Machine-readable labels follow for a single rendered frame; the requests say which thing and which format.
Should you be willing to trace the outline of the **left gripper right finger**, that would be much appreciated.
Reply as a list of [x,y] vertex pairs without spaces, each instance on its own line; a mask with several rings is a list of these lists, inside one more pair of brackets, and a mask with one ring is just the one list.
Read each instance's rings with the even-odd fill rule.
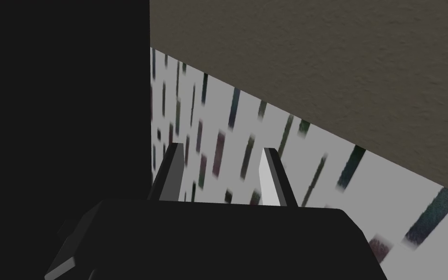
[[298,206],[279,153],[275,148],[263,148],[258,172],[263,205]]

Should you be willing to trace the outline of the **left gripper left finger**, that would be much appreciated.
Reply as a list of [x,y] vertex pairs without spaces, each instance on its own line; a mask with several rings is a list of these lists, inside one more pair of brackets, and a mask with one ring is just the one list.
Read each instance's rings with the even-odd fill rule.
[[178,201],[184,168],[184,145],[176,142],[170,143],[147,199]]

